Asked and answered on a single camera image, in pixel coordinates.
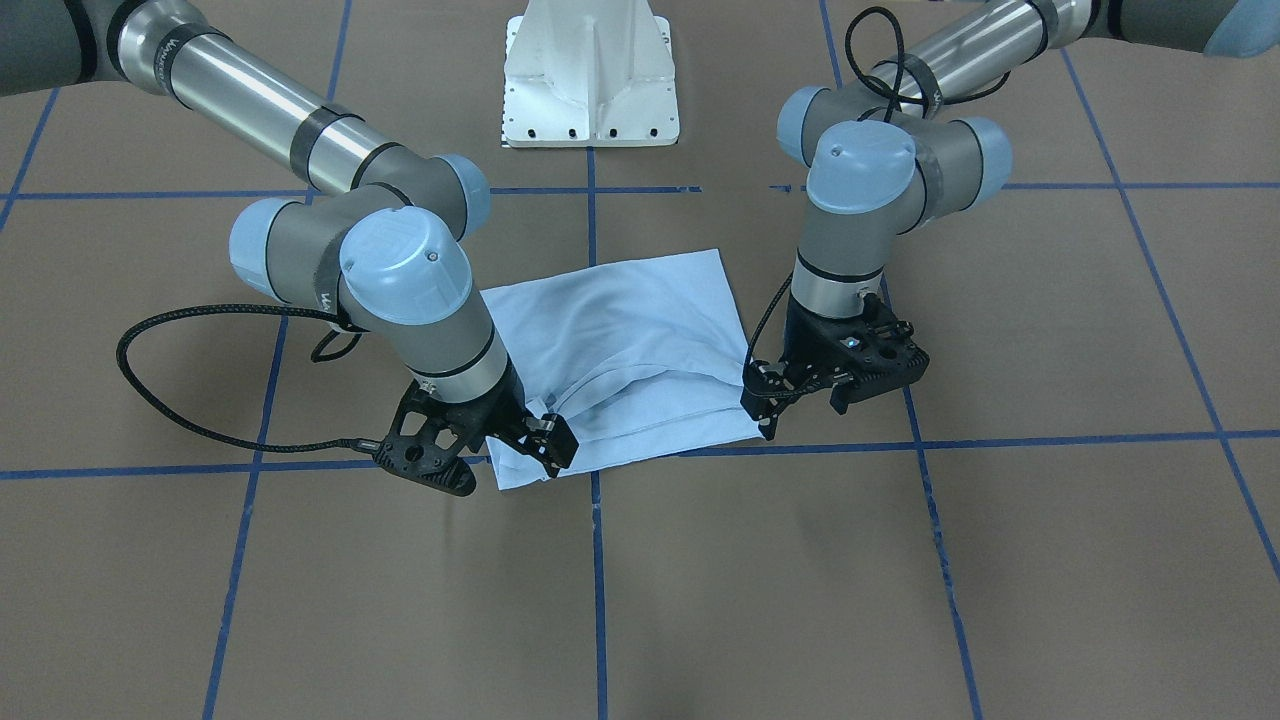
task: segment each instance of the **brown floor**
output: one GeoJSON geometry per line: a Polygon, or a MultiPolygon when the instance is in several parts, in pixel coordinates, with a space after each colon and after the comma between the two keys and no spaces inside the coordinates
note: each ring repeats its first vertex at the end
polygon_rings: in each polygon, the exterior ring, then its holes
{"type": "MultiPolygon", "coordinates": [[[[598,152],[498,145],[524,0],[200,5],[474,159],[498,188],[467,240],[483,287],[719,247],[750,328],[805,204],[777,110],[833,82],[827,26],[869,3],[652,3],[684,135],[598,152]]],[[[892,5],[909,42],[970,9],[892,5]]],[[[952,110],[1007,131],[1011,184],[895,250],[933,357],[906,402],[813,397],[772,445],[504,495],[481,460],[466,500],[154,413],[119,334],[260,301],[227,232],[303,188],[123,85],[0,100],[0,717],[1275,717],[1277,77],[1275,50],[1047,53],[952,110]]],[[[311,365],[323,329],[191,322],[134,356],[234,434],[380,433],[402,368],[378,342],[311,365]]]]}

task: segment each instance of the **white metal stand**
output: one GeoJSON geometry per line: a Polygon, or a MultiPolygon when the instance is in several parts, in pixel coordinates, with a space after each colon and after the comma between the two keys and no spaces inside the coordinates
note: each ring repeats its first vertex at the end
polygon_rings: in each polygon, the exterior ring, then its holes
{"type": "Polygon", "coordinates": [[[671,24],[646,0],[530,0],[507,23],[502,141],[640,147],[680,137],[671,24]]]}

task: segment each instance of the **robotic arm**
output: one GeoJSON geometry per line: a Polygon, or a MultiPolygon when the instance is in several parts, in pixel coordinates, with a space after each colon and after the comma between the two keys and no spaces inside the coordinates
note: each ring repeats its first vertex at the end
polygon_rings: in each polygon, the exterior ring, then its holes
{"type": "Polygon", "coordinates": [[[534,418],[458,246],[489,215],[467,159],[424,159],[210,27],[186,0],[12,0],[0,6],[0,96],[95,79],[169,95],[332,200],[262,200],[232,229],[237,274],[271,299],[390,340],[412,382],[390,432],[357,447],[399,477],[453,495],[475,478],[458,454],[485,436],[554,477],[577,441],[534,418]],[[426,418],[407,433],[411,414],[426,418]],[[454,441],[436,441],[445,430],[454,441]]]}
{"type": "MultiPolygon", "coordinates": [[[[888,17],[870,9],[849,33],[874,13],[888,17]]],[[[892,240],[991,197],[1012,169],[1012,150],[996,123],[933,118],[1080,37],[1247,58],[1280,41],[1280,4],[992,0],[865,78],[855,67],[860,82],[796,91],[778,115],[778,143],[810,168],[809,205],[783,351],[777,363],[748,357],[742,378],[742,406],[767,439],[804,395],[832,388],[831,405],[845,414],[851,402],[920,379],[928,355],[911,325],[878,296],[892,240]]]]}

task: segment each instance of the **light blue cloth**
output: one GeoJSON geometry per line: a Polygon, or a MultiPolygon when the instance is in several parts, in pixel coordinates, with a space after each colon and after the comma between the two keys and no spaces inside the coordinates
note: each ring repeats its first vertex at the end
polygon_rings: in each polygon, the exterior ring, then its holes
{"type": "MultiPolygon", "coordinates": [[[[746,338],[719,252],[600,265],[483,292],[535,415],[579,439],[561,477],[759,437],[739,405],[746,338]]],[[[489,439],[498,488],[547,479],[489,439]]]]}

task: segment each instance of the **blue tape line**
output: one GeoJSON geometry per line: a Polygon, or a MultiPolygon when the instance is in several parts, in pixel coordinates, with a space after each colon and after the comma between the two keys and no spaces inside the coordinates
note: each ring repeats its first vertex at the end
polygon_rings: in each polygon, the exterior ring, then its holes
{"type": "Polygon", "coordinates": [[[842,455],[856,452],[901,452],[910,442],[865,442],[847,445],[753,445],[748,447],[703,447],[677,452],[672,457],[736,457],[754,455],[842,455]]]}
{"type": "Polygon", "coordinates": [[[1070,447],[1080,445],[1133,445],[1161,442],[1216,441],[1217,433],[1133,433],[1114,436],[1062,436],[989,439],[933,439],[924,441],[927,450],[975,450],[993,447],[1070,447]]]}
{"type": "Polygon", "coordinates": [[[1280,430],[1226,430],[1230,439],[1266,439],[1280,438],[1280,430]]]}
{"type": "Polygon", "coordinates": [[[150,468],[67,468],[50,470],[0,470],[3,480],[65,480],[76,478],[147,478],[160,475],[220,475],[248,473],[250,462],[225,465],[155,465],[150,468]]]}
{"type": "MultiPolygon", "coordinates": [[[[836,87],[844,87],[844,78],[840,74],[840,61],[836,56],[836,40],[831,33],[831,17],[827,12],[827,0],[819,0],[822,8],[822,26],[827,33],[827,51],[831,55],[831,69],[835,74],[836,87]]],[[[884,295],[884,305],[892,310],[893,300],[888,291],[887,275],[881,275],[881,292],[884,295]]],[[[906,402],[906,416],[911,424],[911,445],[920,466],[920,482],[924,486],[924,497],[929,507],[929,521],[933,527],[933,544],[938,551],[938,564],[942,568],[942,584],[946,588],[947,606],[951,609],[951,624],[955,629],[956,646],[960,650],[960,664],[964,669],[965,685],[969,689],[969,706],[974,720],[982,720],[982,701],[978,696],[978,682],[973,673],[973,661],[969,657],[969,641],[964,632],[964,620],[960,618],[960,606],[956,602],[955,585],[951,580],[951,561],[947,557],[946,544],[942,542],[942,519],[938,515],[937,503],[933,500],[933,480],[929,477],[929,465],[925,457],[924,442],[920,437],[920,424],[915,415],[915,402],[911,398],[911,388],[902,388],[902,398],[906,402]]]]}
{"type": "Polygon", "coordinates": [[[18,191],[22,190],[22,182],[27,179],[27,170],[31,169],[31,161],[36,158],[36,146],[40,145],[40,138],[45,135],[45,126],[49,124],[49,115],[54,111],[54,104],[58,102],[59,90],[55,87],[49,92],[45,109],[40,111],[40,120],[36,122],[36,129],[32,131],[31,141],[27,142],[27,151],[22,155],[22,164],[18,165],[18,174],[13,178],[13,186],[5,197],[4,208],[0,208],[0,231],[9,222],[9,213],[13,211],[13,204],[18,200],[18,191]]]}
{"type": "Polygon", "coordinates": [[[586,195],[585,187],[492,187],[492,195],[586,195]]]}
{"type": "Polygon", "coordinates": [[[687,192],[701,192],[699,184],[667,184],[653,187],[596,187],[595,192],[602,195],[684,195],[687,192]]]}
{"type": "MultiPolygon", "coordinates": [[[[343,46],[347,42],[347,23],[351,19],[351,3],[352,0],[346,0],[343,3],[342,22],[338,28],[338,46],[334,49],[333,69],[329,76],[329,92],[326,95],[328,100],[333,100],[333,95],[338,87],[338,76],[342,70],[342,54],[343,46]]],[[[308,187],[306,191],[306,204],[310,205],[315,200],[315,190],[308,187]]],[[[271,410],[275,405],[275,389],[280,378],[280,365],[284,359],[284,341],[289,332],[289,319],[287,316],[280,318],[280,327],[275,336],[275,351],[271,355],[271,372],[266,378],[266,392],[262,398],[262,424],[259,428],[257,442],[266,442],[268,432],[271,427],[271,410]]],[[[260,466],[262,464],[262,454],[253,454],[253,465],[260,466]]],[[[248,543],[248,528],[253,519],[253,501],[257,496],[257,479],[260,470],[253,470],[248,477],[248,486],[244,489],[244,509],[241,512],[241,527],[236,537],[236,555],[232,557],[232,571],[230,579],[227,583],[227,600],[223,605],[223,621],[218,632],[218,646],[214,650],[214,662],[209,671],[209,688],[205,692],[205,714],[204,720],[212,720],[214,707],[218,703],[218,687],[221,682],[223,675],[223,661],[227,657],[227,639],[230,637],[232,618],[236,612],[236,593],[239,589],[239,574],[241,568],[244,562],[244,547],[248,543]]]]}
{"type": "Polygon", "coordinates": [[[1004,190],[1115,190],[1114,182],[1006,182],[1004,190]]]}
{"type": "MultiPolygon", "coordinates": [[[[1226,430],[1228,439],[1280,439],[1280,429],[1226,430]]],[[[1217,441],[1215,432],[1188,433],[1130,433],[1110,436],[1059,436],[1020,438],[927,439],[925,450],[979,450],[1005,447],[1073,447],[1097,445],[1142,445],[1165,442],[1217,441]]],[[[905,452],[915,448],[910,441],[864,442],[840,445],[760,445],[748,447],[703,447],[676,452],[667,457],[737,457],[760,455],[858,455],[865,452],[905,452]]],[[[463,457],[472,465],[490,462],[485,455],[463,457]]],[[[42,480],[76,478],[132,478],[152,475],[215,475],[228,473],[294,473],[306,470],[362,470],[376,468],[371,460],[291,460],[276,462],[210,464],[210,465],[151,465],[128,468],[52,468],[36,470],[0,470],[0,480],[42,480]]]]}
{"type": "Polygon", "coordinates": [[[248,542],[248,525],[253,518],[253,500],[257,497],[257,470],[248,474],[244,487],[244,506],[241,510],[241,524],[236,533],[236,553],[232,556],[232,573],[227,580],[227,597],[223,600],[223,619],[218,625],[218,644],[214,648],[214,665],[209,671],[209,687],[205,689],[205,711],[202,720],[212,720],[214,706],[218,703],[218,685],[223,678],[223,662],[227,660],[227,641],[232,633],[232,615],[236,611],[236,593],[239,592],[239,574],[244,561],[244,546],[248,542]]]}
{"type": "Polygon", "coordinates": [[[1126,190],[1280,190],[1280,182],[1126,182],[1126,190]]]}
{"type": "Polygon", "coordinates": [[[586,264],[595,266],[595,149],[586,149],[586,264]]]}
{"type": "Polygon", "coordinates": [[[827,12],[827,0],[818,0],[822,10],[822,29],[827,33],[827,54],[831,55],[831,74],[836,78],[836,90],[845,87],[845,78],[840,74],[840,58],[836,55],[836,37],[831,33],[831,13],[827,12]]]}
{"type": "MultiPolygon", "coordinates": [[[[266,442],[271,425],[271,410],[275,405],[275,388],[280,377],[280,364],[284,359],[284,338],[289,329],[289,319],[280,318],[275,333],[275,352],[271,356],[271,370],[266,377],[266,391],[262,393],[262,420],[259,424],[257,442],[266,442]]],[[[236,553],[232,556],[232,571],[227,580],[227,598],[223,601],[223,620],[218,626],[218,644],[214,647],[214,662],[209,670],[209,687],[205,691],[204,720],[212,720],[214,706],[218,703],[218,687],[223,679],[223,661],[227,659],[227,639],[232,632],[232,618],[236,612],[236,594],[239,591],[239,574],[244,564],[244,546],[248,542],[248,527],[253,520],[253,500],[257,497],[257,479],[261,474],[262,452],[253,452],[253,470],[244,488],[244,506],[241,510],[239,530],[236,536],[236,553]]]]}
{"type": "Polygon", "coordinates": [[[142,190],[133,192],[20,192],[18,200],[184,200],[210,197],[300,197],[305,190],[142,190]]]}
{"type": "Polygon", "coordinates": [[[604,629],[604,532],[600,523],[600,471],[591,473],[591,561],[595,568],[595,703],[609,717],[609,665],[604,629]]]}
{"type": "Polygon", "coordinates": [[[1192,370],[1192,378],[1194,378],[1196,387],[1199,389],[1201,400],[1204,402],[1204,410],[1208,411],[1210,420],[1213,423],[1213,432],[1222,446],[1222,455],[1226,456],[1226,462],[1231,468],[1231,474],[1235,477],[1235,484],[1240,489],[1240,497],[1244,500],[1244,506],[1248,509],[1249,516],[1253,519],[1253,527],[1258,533],[1258,539],[1262,541],[1262,548],[1267,555],[1267,560],[1271,562],[1271,570],[1275,573],[1276,579],[1280,580],[1280,557],[1276,556],[1275,544],[1272,544],[1271,536],[1267,533],[1267,528],[1262,521],[1262,515],[1258,512],[1258,506],[1253,501],[1253,493],[1249,491],[1249,483],[1244,479],[1244,473],[1240,471],[1240,465],[1235,459],[1235,451],[1231,450],[1231,443],[1228,439],[1226,430],[1222,428],[1222,420],[1217,414],[1217,409],[1213,406],[1213,398],[1208,393],[1208,386],[1204,383],[1204,377],[1201,374],[1199,364],[1196,363],[1196,356],[1192,354],[1190,343],[1187,341],[1187,334],[1183,332],[1183,324],[1178,319],[1178,313],[1174,310],[1174,302],[1169,297],[1169,291],[1165,288],[1165,281],[1160,277],[1160,269],[1156,266],[1156,259],[1151,254],[1151,246],[1147,243],[1147,236],[1142,231],[1142,223],[1138,222],[1138,214],[1134,211],[1133,202],[1129,200],[1129,192],[1120,181],[1120,172],[1116,169],[1115,159],[1111,156],[1111,151],[1107,147],[1107,141],[1102,137],[1102,127],[1098,124],[1098,118],[1094,115],[1093,108],[1089,105],[1089,99],[1084,94],[1084,86],[1080,83],[1080,76],[1075,72],[1071,56],[1066,53],[1065,47],[1059,50],[1059,53],[1061,53],[1062,61],[1066,64],[1066,72],[1071,76],[1071,82],[1075,85],[1075,94],[1079,96],[1080,104],[1084,105],[1084,114],[1089,118],[1089,126],[1093,128],[1093,135],[1098,140],[1098,147],[1102,149],[1102,158],[1107,161],[1107,168],[1110,168],[1111,177],[1115,179],[1116,190],[1120,192],[1120,200],[1124,202],[1125,213],[1129,215],[1129,223],[1133,225],[1133,232],[1138,237],[1138,246],[1142,249],[1142,256],[1147,263],[1147,269],[1151,272],[1152,281],[1156,283],[1156,290],[1160,292],[1160,301],[1164,304],[1165,313],[1169,315],[1169,322],[1174,327],[1174,334],[1178,336],[1178,345],[1183,348],[1183,356],[1187,359],[1187,365],[1192,370]]]}
{"type": "Polygon", "coordinates": [[[911,398],[911,388],[902,388],[902,398],[906,402],[906,418],[911,423],[915,461],[920,468],[920,483],[924,486],[924,500],[929,507],[929,523],[933,527],[933,547],[938,551],[942,585],[946,588],[947,607],[951,610],[951,626],[955,629],[956,646],[960,648],[960,665],[964,669],[964,682],[969,689],[969,707],[973,711],[974,720],[982,720],[982,700],[978,696],[978,680],[973,673],[973,660],[969,656],[969,639],[965,635],[964,619],[960,618],[960,605],[956,601],[955,582],[951,578],[951,559],[947,556],[947,546],[942,538],[942,516],[938,514],[938,503],[933,497],[933,478],[929,474],[929,461],[924,452],[924,442],[920,438],[920,423],[915,415],[915,401],[911,398]]]}
{"type": "Polygon", "coordinates": [[[325,99],[330,102],[338,94],[338,76],[342,74],[342,56],[347,50],[347,26],[351,24],[351,0],[342,4],[342,19],[338,20],[338,46],[333,53],[333,67],[329,69],[329,90],[325,99]]]}

